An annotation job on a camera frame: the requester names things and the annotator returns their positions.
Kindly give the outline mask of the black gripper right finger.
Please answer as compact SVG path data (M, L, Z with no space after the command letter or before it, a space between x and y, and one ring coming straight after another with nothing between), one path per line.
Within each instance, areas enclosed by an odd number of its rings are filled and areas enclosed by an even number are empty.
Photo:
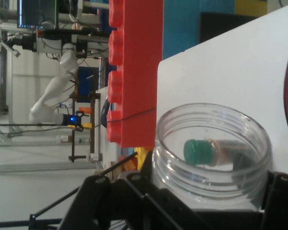
M288 174L269 172L260 229L288 230Z

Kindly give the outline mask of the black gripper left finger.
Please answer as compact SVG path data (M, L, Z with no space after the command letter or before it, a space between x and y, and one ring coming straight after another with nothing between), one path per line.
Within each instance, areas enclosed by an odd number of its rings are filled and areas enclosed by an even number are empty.
M109 230L124 220L131 230L191 230L194 212L167 189L150 181L152 152L139 172L111 182L87 177L59 225L60 230Z

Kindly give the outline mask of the black background gripper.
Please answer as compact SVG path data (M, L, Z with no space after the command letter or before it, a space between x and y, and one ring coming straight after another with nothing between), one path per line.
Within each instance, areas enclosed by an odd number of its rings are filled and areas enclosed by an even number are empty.
M91 114L90 107L79 107L78 111L83 112L84 114ZM79 124L79 115L63 114L62 126L72 125L73 130L75 131L91 130L93 128L91 123L82 123L81 125Z

